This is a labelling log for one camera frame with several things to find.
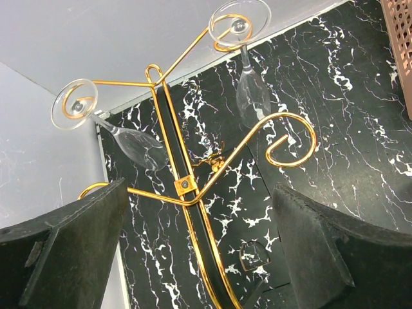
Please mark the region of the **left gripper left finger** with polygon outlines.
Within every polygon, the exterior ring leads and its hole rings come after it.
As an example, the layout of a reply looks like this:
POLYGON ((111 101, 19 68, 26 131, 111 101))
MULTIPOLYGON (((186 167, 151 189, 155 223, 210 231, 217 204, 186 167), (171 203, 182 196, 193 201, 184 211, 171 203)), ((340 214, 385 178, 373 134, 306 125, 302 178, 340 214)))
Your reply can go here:
POLYGON ((1 229, 1 308, 100 308, 127 206, 121 178, 1 229))

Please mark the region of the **clear wine glass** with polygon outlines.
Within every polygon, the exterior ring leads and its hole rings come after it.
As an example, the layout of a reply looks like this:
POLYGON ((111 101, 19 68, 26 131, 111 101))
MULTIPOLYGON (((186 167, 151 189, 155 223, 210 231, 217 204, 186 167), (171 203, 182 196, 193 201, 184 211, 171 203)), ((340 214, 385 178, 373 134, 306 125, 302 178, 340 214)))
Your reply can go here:
POLYGON ((50 111, 53 125, 72 130, 91 119, 111 133, 122 152, 134 163, 150 171, 159 171, 168 163, 166 148, 151 135, 136 129, 117 127, 95 114, 98 103, 97 84, 77 79, 65 85, 56 96, 50 111))
POLYGON ((271 114, 270 97, 262 78, 255 72, 248 45, 268 27, 272 17, 264 1, 229 1, 220 6, 209 20, 209 35, 215 48, 239 49, 242 71, 236 90, 236 104, 242 123, 253 127, 271 114))

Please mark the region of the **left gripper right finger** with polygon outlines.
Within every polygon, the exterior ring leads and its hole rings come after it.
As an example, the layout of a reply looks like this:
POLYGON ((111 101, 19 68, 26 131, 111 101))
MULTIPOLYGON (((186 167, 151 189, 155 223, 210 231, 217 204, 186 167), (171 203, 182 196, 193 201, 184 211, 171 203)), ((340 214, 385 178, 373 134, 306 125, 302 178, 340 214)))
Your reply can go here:
POLYGON ((273 204, 299 308, 411 308, 411 235, 280 183, 273 204))

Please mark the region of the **gold wire wine glass rack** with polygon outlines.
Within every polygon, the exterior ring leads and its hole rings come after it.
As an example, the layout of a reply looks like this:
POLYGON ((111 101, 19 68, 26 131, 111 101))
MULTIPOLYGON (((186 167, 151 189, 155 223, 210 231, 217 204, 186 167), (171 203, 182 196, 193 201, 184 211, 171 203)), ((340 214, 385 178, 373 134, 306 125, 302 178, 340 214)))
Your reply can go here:
POLYGON ((187 148, 182 132, 180 131, 172 98, 165 79, 185 58, 185 56, 201 41, 201 39, 206 34, 209 34, 208 27, 206 27, 202 33, 195 38, 195 40, 178 57, 178 59, 169 67, 167 71, 162 71, 160 67, 155 64, 148 65, 145 69, 147 79, 146 82, 120 82, 107 80, 92 81, 97 84, 97 87, 99 85, 130 86, 146 87, 151 90, 154 106, 158 115, 158 121, 164 137, 164 143, 162 145, 167 150, 169 162, 174 174, 174 186, 178 196, 176 198, 172 198, 135 188, 129 188, 127 191, 131 194, 143 196, 152 200, 160 200, 182 206, 187 228, 189 230, 192 245, 196 254, 196 259, 198 261, 198 266, 214 305, 216 308, 241 308, 242 305, 236 297, 226 275, 223 260, 220 256, 216 239, 214 237, 202 198, 216 183, 218 178, 230 165, 233 159, 235 159, 240 151, 246 146, 247 142, 269 120, 274 118, 292 118, 297 120, 306 127, 311 140, 311 145, 307 154, 302 159, 288 163, 275 161, 271 157, 272 151, 287 140, 288 135, 284 135, 270 144, 265 152, 265 156, 267 161, 276 167, 289 168, 300 166, 305 163, 315 152, 317 137, 313 126, 303 117, 289 112, 271 113, 251 127, 250 131, 234 148, 228 158, 222 159, 218 155, 214 154, 205 159, 205 162, 212 165, 214 174, 203 186, 203 188, 198 187, 193 171, 195 165, 191 163, 189 159, 187 148))

